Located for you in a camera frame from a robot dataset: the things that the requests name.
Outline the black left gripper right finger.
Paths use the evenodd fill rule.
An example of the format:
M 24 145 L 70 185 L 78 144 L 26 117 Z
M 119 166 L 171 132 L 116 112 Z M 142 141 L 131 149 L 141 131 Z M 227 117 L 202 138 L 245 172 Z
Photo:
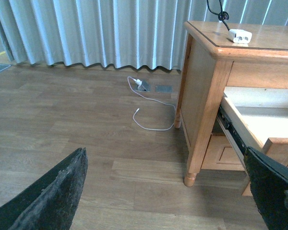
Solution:
M 244 153 L 250 189 L 266 226 L 288 230 L 288 168 L 253 147 Z

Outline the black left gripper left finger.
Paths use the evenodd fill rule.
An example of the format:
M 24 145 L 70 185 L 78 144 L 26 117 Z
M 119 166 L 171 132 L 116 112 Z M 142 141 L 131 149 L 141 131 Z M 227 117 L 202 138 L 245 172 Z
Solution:
M 0 207 L 0 230 L 68 230 L 88 168 L 78 148 L 19 195 Z

